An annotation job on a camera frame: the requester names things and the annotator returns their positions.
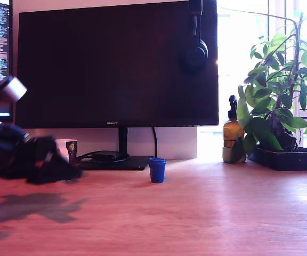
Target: small blue cup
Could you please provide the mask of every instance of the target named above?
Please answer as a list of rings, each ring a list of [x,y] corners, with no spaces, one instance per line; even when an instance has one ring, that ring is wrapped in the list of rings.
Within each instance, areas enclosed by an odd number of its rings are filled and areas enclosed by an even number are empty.
[[[163,158],[150,158],[150,177],[152,183],[162,183],[164,181],[166,161]]]

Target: black headphones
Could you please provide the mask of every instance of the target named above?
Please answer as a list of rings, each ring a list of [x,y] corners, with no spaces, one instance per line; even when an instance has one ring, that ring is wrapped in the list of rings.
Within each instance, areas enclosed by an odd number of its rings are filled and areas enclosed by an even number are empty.
[[[180,54],[182,69],[188,73],[200,71],[208,58],[208,48],[201,39],[202,0],[189,0],[188,38]]]

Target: dark blue planter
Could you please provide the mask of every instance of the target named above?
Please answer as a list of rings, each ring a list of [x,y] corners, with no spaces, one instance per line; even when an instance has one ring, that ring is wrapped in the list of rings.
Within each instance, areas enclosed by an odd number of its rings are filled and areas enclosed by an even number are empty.
[[[307,171],[307,148],[297,153],[272,152],[257,147],[248,158],[277,171]]]

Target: white wall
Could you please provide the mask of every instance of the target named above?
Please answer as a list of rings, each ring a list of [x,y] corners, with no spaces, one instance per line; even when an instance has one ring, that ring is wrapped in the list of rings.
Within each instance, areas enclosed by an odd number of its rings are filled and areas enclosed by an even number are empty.
[[[20,12],[172,1],[176,0],[14,0],[13,57],[15,61],[15,74],[17,74],[16,62]],[[117,150],[118,147],[116,129],[32,129],[27,130],[27,132],[29,132],[31,136],[54,135],[59,139],[77,139],[79,155],[94,150]],[[166,159],[195,158],[196,133],[197,131],[195,127],[158,128],[158,156]],[[155,153],[154,138],[150,128],[129,129],[128,152],[130,155],[137,156],[153,155]]]

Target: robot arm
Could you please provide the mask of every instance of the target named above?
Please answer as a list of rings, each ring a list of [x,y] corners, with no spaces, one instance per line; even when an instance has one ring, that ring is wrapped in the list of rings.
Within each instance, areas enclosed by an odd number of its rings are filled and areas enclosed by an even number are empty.
[[[0,81],[0,102],[16,102],[27,91],[16,77]],[[82,172],[58,153],[54,137],[36,137],[20,127],[0,124],[0,178],[27,179],[33,184],[79,178]]]

